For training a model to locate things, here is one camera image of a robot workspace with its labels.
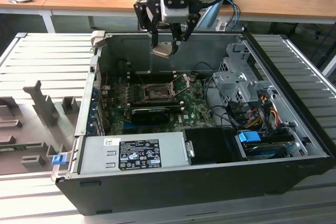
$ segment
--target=motherboard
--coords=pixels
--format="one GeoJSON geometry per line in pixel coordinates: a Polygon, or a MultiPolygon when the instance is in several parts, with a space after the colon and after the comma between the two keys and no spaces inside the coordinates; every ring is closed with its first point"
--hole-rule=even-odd
{"type": "Polygon", "coordinates": [[[186,74],[154,79],[146,79],[145,75],[119,77],[109,84],[106,110],[113,135],[215,126],[203,99],[201,80],[190,81],[186,74]],[[156,114],[155,120],[148,119],[149,113],[156,114]]]}

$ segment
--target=desk leg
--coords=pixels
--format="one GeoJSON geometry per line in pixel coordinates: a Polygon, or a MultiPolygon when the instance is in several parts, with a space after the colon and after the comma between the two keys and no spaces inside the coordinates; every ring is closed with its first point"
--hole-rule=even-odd
{"type": "Polygon", "coordinates": [[[322,71],[322,74],[328,78],[334,72],[335,68],[336,68],[336,55],[331,59],[331,61],[322,71]]]}
{"type": "Polygon", "coordinates": [[[53,21],[51,20],[51,11],[45,10],[45,12],[42,12],[42,18],[44,21],[44,24],[47,28],[48,33],[55,33],[55,28],[53,25],[53,21]]]}
{"type": "Polygon", "coordinates": [[[89,25],[90,25],[90,28],[91,29],[95,29],[95,21],[93,21],[93,17],[92,16],[88,16],[88,18],[89,18],[89,25]]]}

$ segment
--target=power supply label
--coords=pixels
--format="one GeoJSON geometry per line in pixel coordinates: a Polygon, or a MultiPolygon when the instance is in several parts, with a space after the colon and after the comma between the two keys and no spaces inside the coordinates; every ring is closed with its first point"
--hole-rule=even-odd
{"type": "Polygon", "coordinates": [[[119,169],[134,170],[161,167],[158,139],[119,143],[119,169]]]}

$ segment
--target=blue tab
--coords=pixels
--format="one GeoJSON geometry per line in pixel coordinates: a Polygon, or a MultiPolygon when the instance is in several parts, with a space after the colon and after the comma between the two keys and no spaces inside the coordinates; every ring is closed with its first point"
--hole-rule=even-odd
{"type": "Polygon", "coordinates": [[[51,163],[53,165],[66,165],[67,164],[67,154],[58,154],[52,157],[51,163]]]}
{"type": "Polygon", "coordinates": [[[240,142],[260,142],[260,136],[256,131],[243,131],[238,134],[240,142]]]}

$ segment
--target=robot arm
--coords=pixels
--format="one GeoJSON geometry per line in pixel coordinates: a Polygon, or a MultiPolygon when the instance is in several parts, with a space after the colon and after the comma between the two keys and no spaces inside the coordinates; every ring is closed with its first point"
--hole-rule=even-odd
{"type": "Polygon", "coordinates": [[[153,53],[168,58],[176,53],[181,41],[187,41],[196,27],[202,9],[222,0],[204,2],[202,0],[138,0],[134,4],[140,27],[146,29],[152,37],[153,53]],[[171,45],[159,43],[158,29],[161,23],[166,24],[173,35],[171,45]],[[181,23],[186,23],[182,31],[181,23]]]}

